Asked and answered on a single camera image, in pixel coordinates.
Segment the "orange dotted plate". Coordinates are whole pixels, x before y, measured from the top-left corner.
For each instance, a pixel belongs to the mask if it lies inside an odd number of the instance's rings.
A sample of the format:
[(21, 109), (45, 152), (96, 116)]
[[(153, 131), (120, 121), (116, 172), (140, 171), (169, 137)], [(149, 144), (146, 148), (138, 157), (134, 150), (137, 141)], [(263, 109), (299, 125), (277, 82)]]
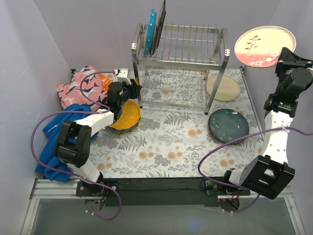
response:
[(129, 129), (141, 118), (141, 108), (136, 102), (128, 100), (122, 107), (122, 114), (120, 118), (110, 128), (115, 130)]

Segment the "cream white plate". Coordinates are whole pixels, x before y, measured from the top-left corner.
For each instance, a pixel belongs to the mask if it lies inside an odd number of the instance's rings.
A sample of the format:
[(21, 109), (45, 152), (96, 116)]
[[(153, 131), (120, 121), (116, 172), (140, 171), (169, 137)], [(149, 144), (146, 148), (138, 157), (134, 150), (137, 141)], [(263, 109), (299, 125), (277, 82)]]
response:
[(265, 25), (242, 34), (235, 43), (234, 52), (244, 65), (269, 68), (277, 64), (283, 47), (295, 51), (294, 34), (280, 26)]

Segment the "blue dotted plate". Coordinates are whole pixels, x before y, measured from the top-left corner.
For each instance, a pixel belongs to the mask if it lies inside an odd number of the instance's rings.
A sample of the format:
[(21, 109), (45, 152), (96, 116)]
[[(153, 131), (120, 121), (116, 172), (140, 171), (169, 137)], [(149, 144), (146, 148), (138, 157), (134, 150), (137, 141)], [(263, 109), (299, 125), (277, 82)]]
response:
[(127, 128), (127, 129), (120, 129), (120, 130), (118, 130), (118, 129), (115, 129), (113, 127), (108, 127), (108, 129), (113, 131), (113, 132), (115, 132), (115, 133), (127, 133), (127, 132), (133, 131), (139, 125), (140, 121), (141, 121), (141, 118), (139, 118), (139, 120), (137, 121), (136, 124), (134, 124), (133, 126)]
[(156, 21), (157, 13), (154, 9), (151, 9), (147, 27), (146, 42), (144, 47), (144, 56), (151, 55)]

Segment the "steel dish rack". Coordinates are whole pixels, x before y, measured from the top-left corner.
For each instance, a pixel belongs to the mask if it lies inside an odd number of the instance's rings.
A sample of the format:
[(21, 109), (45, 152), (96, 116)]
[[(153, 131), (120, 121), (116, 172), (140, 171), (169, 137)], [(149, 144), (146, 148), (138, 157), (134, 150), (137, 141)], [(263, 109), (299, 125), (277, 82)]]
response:
[(153, 55), (144, 55), (148, 26), (137, 24), (132, 40), (138, 98), (145, 104), (200, 109), (209, 114), (230, 58), (226, 28), (165, 24)]

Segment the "beige plate with sprig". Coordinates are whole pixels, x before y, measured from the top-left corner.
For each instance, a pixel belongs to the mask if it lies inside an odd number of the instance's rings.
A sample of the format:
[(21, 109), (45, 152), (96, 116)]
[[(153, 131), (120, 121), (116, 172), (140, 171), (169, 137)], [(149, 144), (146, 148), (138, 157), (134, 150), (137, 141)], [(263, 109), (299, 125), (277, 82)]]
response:
[[(213, 75), (207, 79), (207, 93), (212, 94), (217, 75)], [(218, 101), (228, 102), (235, 100), (240, 94), (240, 86), (236, 80), (229, 76), (223, 76), (219, 84), (215, 99)]]

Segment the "black square plate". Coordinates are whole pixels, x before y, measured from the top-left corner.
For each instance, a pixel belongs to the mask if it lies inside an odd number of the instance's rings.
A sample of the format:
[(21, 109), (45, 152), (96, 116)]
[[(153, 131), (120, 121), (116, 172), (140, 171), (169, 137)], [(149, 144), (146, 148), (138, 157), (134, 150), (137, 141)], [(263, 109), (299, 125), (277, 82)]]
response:
[(155, 30), (155, 34), (153, 38), (153, 43), (152, 43), (152, 49), (150, 53), (151, 56), (156, 52), (159, 46), (161, 33), (162, 33), (164, 21), (165, 21), (165, 16), (166, 16), (166, 0), (164, 0), (161, 5), (161, 10), (160, 10), (160, 14), (157, 20), (156, 30)]

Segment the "dark green brown plate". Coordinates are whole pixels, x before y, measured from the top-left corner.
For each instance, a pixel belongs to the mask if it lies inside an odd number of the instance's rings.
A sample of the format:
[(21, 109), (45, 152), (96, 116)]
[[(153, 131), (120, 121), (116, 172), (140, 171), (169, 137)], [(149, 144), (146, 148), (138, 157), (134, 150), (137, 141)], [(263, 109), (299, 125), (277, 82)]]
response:
[(208, 120), (211, 135), (222, 143), (227, 143), (249, 134), (246, 118), (237, 111), (220, 109), (215, 111)]

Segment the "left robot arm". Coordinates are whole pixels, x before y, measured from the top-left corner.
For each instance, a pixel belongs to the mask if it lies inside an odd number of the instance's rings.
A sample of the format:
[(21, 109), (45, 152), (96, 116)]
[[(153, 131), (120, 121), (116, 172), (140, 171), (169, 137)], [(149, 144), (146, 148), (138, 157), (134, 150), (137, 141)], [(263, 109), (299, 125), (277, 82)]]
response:
[(137, 127), (141, 111), (134, 100), (139, 97), (141, 89), (133, 79), (112, 82), (103, 102), (108, 110), (102, 109), (83, 119), (62, 123), (54, 155), (88, 183), (87, 190), (94, 196), (103, 192), (104, 184), (100, 181), (102, 174), (89, 159), (91, 138), (106, 127), (121, 134)]

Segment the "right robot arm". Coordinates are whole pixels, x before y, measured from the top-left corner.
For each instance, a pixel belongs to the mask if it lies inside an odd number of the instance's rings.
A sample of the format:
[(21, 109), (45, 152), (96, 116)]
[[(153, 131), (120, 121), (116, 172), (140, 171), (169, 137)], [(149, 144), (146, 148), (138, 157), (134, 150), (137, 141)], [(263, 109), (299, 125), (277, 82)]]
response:
[(265, 102), (265, 134), (261, 153), (243, 169), (228, 170), (221, 182), (222, 191), (234, 194), (247, 188), (275, 199), (295, 176), (288, 165), (289, 127), (295, 117), (297, 99), (313, 83), (313, 63), (283, 47), (275, 68), (278, 84)]

